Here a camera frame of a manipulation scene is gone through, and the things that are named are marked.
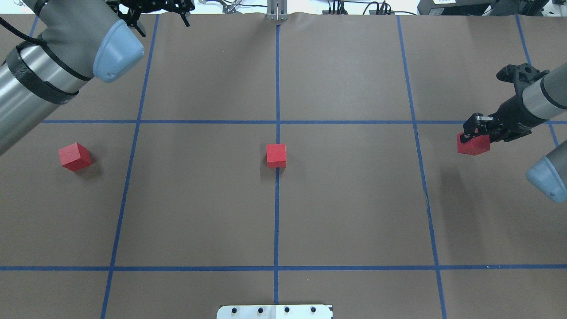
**light blue cap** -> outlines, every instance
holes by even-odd
[[[106,83],[117,80],[143,57],[143,45],[123,20],[118,20],[104,37],[92,68]]]
[[[547,156],[544,156],[530,168],[526,176],[547,197],[558,203],[567,200],[567,187],[565,187],[565,183]]]

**white metal plate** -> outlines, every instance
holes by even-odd
[[[332,305],[222,306],[217,312],[217,319],[333,319],[333,306]]]

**red cube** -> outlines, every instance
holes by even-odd
[[[490,136],[481,135],[474,137],[466,143],[460,142],[460,137],[464,133],[457,135],[457,152],[466,155],[479,155],[490,150]]]
[[[60,149],[59,159],[61,160],[61,166],[71,171],[78,171],[92,164],[88,150],[79,143]]]
[[[268,144],[266,146],[266,161],[269,168],[285,167],[287,164],[285,144]]]

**gray metal bracket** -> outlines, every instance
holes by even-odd
[[[268,20],[287,20],[287,0],[268,0]]]

